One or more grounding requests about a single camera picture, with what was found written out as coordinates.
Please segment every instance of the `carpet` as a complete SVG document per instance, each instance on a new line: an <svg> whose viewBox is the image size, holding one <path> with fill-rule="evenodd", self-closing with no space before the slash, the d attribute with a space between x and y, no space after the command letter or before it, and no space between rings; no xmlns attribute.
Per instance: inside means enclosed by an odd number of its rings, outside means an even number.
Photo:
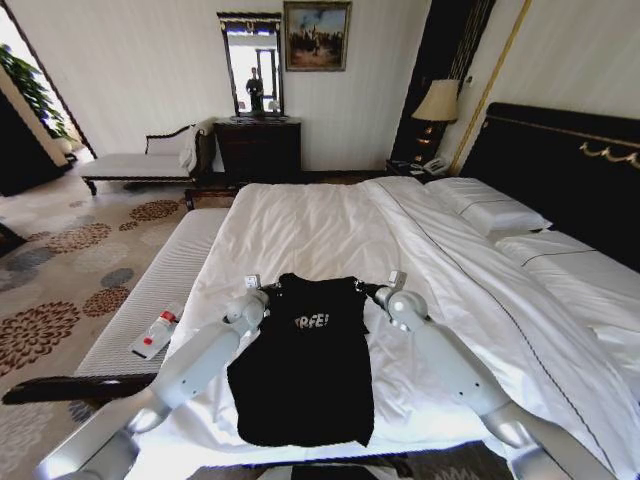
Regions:
<svg viewBox="0 0 640 480"><path fill-rule="evenodd" d="M187 212L184 184L97 186L92 197L70 171L0 197L0 221L27 240L0 258L1 393L28 379L72 374ZM232 202L206 197L196 199L196 207ZM91 413L82 402L0 405L0 480L32 478L35 465ZM479 443L384 461L421 479L511 478L504 461ZM193 478L260 473L201 469Z"/></svg>

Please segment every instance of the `picture frame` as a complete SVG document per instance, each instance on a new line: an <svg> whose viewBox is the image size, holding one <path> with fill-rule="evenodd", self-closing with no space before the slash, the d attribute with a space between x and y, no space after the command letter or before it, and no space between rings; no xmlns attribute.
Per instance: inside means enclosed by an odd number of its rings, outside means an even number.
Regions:
<svg viewBox="0 0 640 480"><path fill-rule="evenodd" d="M344 71L350 19L351 2L284 2L287 71Z"/></svg>

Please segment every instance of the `bench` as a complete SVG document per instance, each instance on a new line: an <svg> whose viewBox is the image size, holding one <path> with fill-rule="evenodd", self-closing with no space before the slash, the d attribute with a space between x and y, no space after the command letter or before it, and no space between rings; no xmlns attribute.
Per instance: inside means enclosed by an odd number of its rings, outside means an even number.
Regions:
<svg viewBox="0 0 640 480"><path fill-rule="evenodd" d="M3 403L85 400L102 404L151 383L167 347L152 360L137 357L128 347L170 302L186 303L228 211L211 208L187 213L74 375L23 382L5 394Z"/></svg>
<svg viewBox="0 0 640 480"><path fill-rule="evenodd" d="M187 125L168 135L147 135L144 153L105 155L80 165L76 171L94 196L98 192L94 183L97 180L197 184L213 169L214 120Z"/></svg>

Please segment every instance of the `white pillow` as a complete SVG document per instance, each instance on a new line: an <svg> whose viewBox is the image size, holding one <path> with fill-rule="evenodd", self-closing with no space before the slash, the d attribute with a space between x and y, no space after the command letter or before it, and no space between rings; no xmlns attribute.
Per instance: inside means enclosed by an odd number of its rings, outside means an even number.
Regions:
<svg viewBox="0 0 640 480"><path fill-rule="evenodd" d="M496 247L594 331L640 400L640 274L560 232L504 238Z"/></svg>
<svg viewBox="0 0 640 480"><path fill-rule="evenodd" d="M551 226L539 213L475 178L444 178L427 184L429 192L478 232L531 231Z"/></svg>

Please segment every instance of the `potted plant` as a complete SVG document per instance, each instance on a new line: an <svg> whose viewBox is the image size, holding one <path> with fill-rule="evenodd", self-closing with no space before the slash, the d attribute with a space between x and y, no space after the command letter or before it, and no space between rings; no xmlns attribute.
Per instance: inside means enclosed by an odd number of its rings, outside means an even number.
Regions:
<svg viewBox="0 0 640 480"><path fill-rule="evenodd" d="M60 112L53 108L51 99L47 95L47 89L36 78L37 75L42 75L42 72L28 62L12 55L11 47L6 44L0 45L0 64L40 119L44 128L47 129L51 138L64 139L65 143L69 145L70 151L71 146L64 127L64 119ZM66 150L62 142L59 142L59 146L63 152Z"/></svg>

